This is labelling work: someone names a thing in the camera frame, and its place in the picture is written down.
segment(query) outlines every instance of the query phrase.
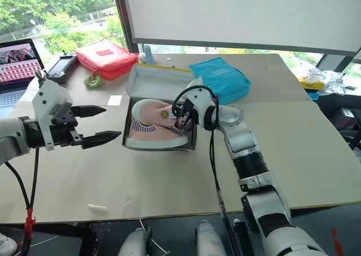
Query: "red bag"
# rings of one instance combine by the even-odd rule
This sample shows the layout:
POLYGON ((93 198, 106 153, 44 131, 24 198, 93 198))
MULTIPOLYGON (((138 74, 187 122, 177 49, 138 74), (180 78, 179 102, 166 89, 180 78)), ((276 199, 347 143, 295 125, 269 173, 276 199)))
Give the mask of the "red bag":
POLYGON ((129 53, 127 49, 107 39, 75 49, 75 53, 82 65, 93 74, 98 72, 106 80, 113 80, 129 72, 138 60, 137 54, 129 53))

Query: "shoe box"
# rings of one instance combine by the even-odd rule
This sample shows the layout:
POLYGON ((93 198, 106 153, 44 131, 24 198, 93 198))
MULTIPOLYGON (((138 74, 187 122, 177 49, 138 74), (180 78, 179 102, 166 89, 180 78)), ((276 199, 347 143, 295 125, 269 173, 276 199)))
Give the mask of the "shoe box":
POLYGON ((192 72, 186 69, 159 67, 147 64, 134 64, 129 74, 126 85, 126 93, 130 97, 127 110, 125 129, 123 133, 122 145, 129 149, 139 151, 192 151, 196 147, 197 125, 186 130, 184 134, 189 138, 186 145, 164 148, 164 149, 144 149, 134 148, 126 145, 131 128, 131 110, 133 105, 142 99, 157 99, 172 104, 174 99, 194 80, 192 72))

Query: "white screen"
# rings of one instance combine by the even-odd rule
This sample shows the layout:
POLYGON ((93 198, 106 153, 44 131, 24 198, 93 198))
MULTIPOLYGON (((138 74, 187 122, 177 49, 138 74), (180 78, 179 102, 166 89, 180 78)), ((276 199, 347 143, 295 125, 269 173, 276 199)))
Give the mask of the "white screen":
POLYGON ((361 46, 360 0, 126 0, 126 3, 134 42, 162 39, 245 43, 349 53, 361 46))

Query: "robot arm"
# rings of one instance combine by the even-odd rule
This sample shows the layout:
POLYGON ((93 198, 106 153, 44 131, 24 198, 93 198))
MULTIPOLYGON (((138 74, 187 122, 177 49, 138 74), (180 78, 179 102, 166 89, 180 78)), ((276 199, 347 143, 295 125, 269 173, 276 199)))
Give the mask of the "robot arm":
POLYGON ((72 107, 67 90, 50 80, 41 80, 33 99, 35 119, 29 117, 0 119, 0 165, 30 152, 31 148, 80 145, 83 149, 117 138, 121 132, 105 131, 94 136, 78 134, 75 117, 91 117, 105 111, 94 105, 72 107))
POLYGON ((263 160, 253 133, 243 121, 243 112, 220 106, 217 118, 217 105, 210 93, 192 87, 199 83, 199 80, 195 80, 188 85, 189 91, 185 89, 182 92, 184 102, 174 105, 175 111, 184 118, 183 122, 187 122, 191 116, 194 123, 206 130, 213 127, 224 134, 240 188, 246 192, 241 198, 244 214, 250 229, 260 234, 265 254, 325 256, 320 246, 304 230, 292 225, 287 202, 263 160))

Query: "blue pouch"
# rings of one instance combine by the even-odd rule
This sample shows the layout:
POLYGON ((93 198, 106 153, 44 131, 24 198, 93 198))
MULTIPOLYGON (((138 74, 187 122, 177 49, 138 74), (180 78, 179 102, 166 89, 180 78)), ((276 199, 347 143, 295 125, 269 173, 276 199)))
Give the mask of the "blue pouch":
POLYGON ((202 77, 203 85, 218 95, 221 105, 228 104, 248 94, 250 81, 241 71, 222 58, 190 65, 195 78, 202 77))

